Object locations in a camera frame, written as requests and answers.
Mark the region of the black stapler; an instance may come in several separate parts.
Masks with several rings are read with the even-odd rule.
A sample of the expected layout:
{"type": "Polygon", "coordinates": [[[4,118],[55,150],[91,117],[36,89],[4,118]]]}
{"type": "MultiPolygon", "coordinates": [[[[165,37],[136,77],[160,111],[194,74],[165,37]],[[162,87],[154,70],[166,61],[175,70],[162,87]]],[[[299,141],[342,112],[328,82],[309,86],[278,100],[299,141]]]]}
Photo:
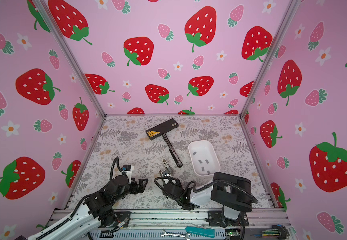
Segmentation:
{"type": "Polygon", "coordinates": [[[178,123],[176,122],[175,119],[169,119],[151,129],[148,129],[145,131],[147,134],[148,138],[152,141],[158,137],[162,137],[163,140],[166,142],[169,152],[178,168],[182,168],[183,164],[176,153],[175,149],[173,148],[173,145],[171,144],[170,140],[167,137],[167,133],[170,131],[178,128],[178,123]]]}

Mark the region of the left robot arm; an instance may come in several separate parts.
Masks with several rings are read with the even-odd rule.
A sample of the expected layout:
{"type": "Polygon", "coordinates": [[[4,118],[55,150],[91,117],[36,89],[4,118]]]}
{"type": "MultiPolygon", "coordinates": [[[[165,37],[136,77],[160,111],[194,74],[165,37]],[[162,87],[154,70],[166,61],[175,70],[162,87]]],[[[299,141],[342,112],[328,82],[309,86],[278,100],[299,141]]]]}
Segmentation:
{"type": "Polygon", "coordinates": [[[123,227],[113,210],[113,205],[127,195],[144,192],[148,179],[128,180],[120,175],[110,180],[97,192],[83,197],[76,208],[50,227],[30,237],[19,236],[18,240],[76,240],[99,227],[123,227]]]}

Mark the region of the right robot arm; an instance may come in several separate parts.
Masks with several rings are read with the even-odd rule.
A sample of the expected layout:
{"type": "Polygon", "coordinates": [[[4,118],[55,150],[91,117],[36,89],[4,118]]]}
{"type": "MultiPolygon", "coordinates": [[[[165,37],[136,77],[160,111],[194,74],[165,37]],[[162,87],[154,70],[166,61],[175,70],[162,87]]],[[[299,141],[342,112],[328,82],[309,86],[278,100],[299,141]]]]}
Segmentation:
{"type": "Polygon", "coordinates": [[[247,227],[246,214],[252,212],[252,204],[258,204],[251,193],[250,180],[221,172],[213,174],[212,181],[199,188],[196,181],[183,187],[179,179],[171,176],[155,178],[154,183],[183,210],[193,211],[211,201],[221,204],[221,211],[208,212],[206,221],[211,227],[247,227]]]}

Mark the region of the white plastic tray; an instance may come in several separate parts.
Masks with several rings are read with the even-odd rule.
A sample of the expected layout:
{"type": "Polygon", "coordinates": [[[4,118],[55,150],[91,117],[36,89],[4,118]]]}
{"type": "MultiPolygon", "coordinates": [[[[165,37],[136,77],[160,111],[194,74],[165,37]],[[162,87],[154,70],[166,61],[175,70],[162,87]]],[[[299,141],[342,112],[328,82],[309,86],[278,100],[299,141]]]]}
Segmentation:
{"type": "Polygon", "coordinates": [[[194,173],[197,176],[209,177],[221,170],[219,160],[211,142],[206,140],[192,142],[188,146],[188,151],[194,173]]]}

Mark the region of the silver wrench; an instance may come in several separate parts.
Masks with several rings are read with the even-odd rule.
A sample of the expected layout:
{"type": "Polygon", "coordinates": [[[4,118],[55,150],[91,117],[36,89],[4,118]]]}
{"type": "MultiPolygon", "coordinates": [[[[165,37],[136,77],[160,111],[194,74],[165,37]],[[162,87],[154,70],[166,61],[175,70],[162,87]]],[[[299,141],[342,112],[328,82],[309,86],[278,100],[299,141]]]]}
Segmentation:
{"type": "Polygon", "coordinates": [[[177,237],[177,238],[184,238],[186,240],[190,240],[191,234],[186,233],[186,234],[180,234],[180,233],[170,233],[166,232],[165,230],[162,230],[160,233],[161,237],[177,237]]]}

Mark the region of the green circuit board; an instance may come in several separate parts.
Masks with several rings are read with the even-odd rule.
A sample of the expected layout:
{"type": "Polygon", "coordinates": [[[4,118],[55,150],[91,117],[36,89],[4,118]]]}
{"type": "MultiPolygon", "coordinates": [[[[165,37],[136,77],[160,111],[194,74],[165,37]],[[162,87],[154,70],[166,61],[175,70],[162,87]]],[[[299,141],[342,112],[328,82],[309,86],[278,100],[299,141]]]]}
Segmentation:
{"type": "Polygon", "coordinates": [[[225,239],[226,240],[240,240],[240,231],[239,230],[225,230],[225,239]]]}

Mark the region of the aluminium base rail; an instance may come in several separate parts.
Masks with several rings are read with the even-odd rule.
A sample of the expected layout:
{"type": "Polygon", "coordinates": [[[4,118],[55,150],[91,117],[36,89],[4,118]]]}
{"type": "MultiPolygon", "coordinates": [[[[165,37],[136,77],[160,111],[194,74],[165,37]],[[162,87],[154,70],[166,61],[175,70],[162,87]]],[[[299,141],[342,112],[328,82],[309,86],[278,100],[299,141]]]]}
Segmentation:
{"type": "MultiPolygon", "coordinates": [[[[98,228],[90,232],[94,240],[173,240],[173,233],[184,235],[187,227],[210,229],[207,222],[208,209],[195,211],[173,210],[130,210],[128,226],[110,233],[111,228],[98,228]]],[[[253,209],[247,213],[248,226],[245,239],[254,240],[263,230],[282,225],[289,231],[289,239],[295,240],[294,229],[283,209],[253,209]]]]}

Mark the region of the teal handled tool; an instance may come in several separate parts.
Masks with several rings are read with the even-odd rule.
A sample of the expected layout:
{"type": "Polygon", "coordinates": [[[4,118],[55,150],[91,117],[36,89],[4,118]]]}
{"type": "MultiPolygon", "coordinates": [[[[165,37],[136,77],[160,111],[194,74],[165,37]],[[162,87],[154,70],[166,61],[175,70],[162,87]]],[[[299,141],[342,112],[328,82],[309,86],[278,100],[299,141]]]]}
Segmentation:
{"type": "Polygon", "coordinates": [[[187,233],[191,234],[192,237],[195,235],[199,235],[202,237],[215,238],[214,229],[204,229],[204,228],[187,226],[185,230],[187,233]]]}

